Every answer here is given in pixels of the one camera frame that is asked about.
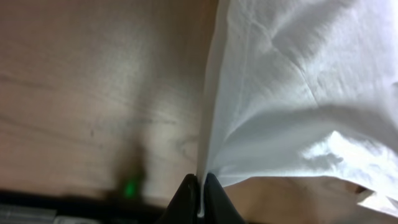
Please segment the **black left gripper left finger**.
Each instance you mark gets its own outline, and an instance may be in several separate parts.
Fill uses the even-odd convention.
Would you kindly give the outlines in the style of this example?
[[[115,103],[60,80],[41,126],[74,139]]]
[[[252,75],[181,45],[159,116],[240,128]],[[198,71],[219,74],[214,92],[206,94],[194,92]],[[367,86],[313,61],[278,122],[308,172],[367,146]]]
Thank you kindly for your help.
[[[197,224],[198,206],[198,179],[194,174],[187,174],[155,224]]]

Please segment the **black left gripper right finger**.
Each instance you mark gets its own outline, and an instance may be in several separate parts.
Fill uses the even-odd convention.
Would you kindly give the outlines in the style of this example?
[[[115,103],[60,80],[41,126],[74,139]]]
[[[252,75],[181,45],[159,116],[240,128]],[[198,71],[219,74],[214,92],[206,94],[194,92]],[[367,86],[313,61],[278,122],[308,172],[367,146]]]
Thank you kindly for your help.
[[[204,185],[204,223],[206,224],[245,224],[230,201],[216,176],[207,174]]]

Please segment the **white t-shirt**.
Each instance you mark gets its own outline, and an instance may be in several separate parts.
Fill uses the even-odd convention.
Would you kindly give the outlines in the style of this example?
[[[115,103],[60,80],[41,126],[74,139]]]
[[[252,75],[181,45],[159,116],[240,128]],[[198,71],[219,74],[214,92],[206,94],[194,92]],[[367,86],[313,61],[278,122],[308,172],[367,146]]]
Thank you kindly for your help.
[[[197,175],[336,177],[397,215],[397,2],[220,1]]]

